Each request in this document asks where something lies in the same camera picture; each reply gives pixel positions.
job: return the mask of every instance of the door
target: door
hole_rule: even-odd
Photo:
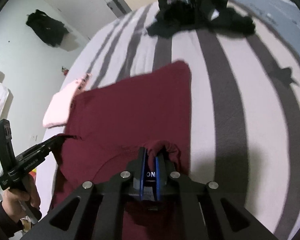
[[[105,0],[47,0],[66,21],[83,36],[92,39],[95,33],[117,17]]]

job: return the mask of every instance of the folded maroon garment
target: folded maroon garment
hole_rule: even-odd
[[[141,146],[148,149],[151,170],[156,154],[166,148],[176,168],[188,174],[190,100],[190,70],[182,61],[76,96],[65,133],[77,138],[67,139],[61,153],[55,153],[59,169],[51,207],[84,181],[100,183],[124,171]],[[176,237],[167,222],[172,215],[146,213],[150,219],[145,225],[133,219],[136,212],[125,212],[122,239]]]

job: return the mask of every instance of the black garment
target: black garment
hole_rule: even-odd
[[[0,240],[8,240],[14,233],[23,229],[22,222],[15,223],[4,211],[0,202]]]
[[[44,43],[53,47],[60,45],[63,36],[69,33],[62,22],[52,19],[40,10],[35,10],[35,13],[28,16],[26,25],[30,26]]]
[[[169,38],[173,34],[199,28],[227,30],[239,34],[255,33],[251,17],[227,8],[228,0],[158,0],[157,21],[148,30],[150,36]]]

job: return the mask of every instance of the pink cloth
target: pink cloth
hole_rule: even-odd
[[[90,76],[91,74],[86,74],[83,78],[72,81],[63,90],[53,95],[42,120],[44,128],[63,125],[68,122],[72,100],[84,91]]]

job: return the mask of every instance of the bed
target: bed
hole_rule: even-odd
[[[86,72],[92,74],[90,90],[184,60],[192,74],[191,179],[245,192],[242,205],[279,240],[292,239],[300,228],[300,48],[258,13],[256,0],[238,1],[228,6],[253,17],[256,35],[193,30],[150,37],[146,27],[159,9],[156,2],[97,32],[61,89]],[[63,130],[47,129],[43,140]],[[51,153],[37,168],[43,215],[56,170]]]

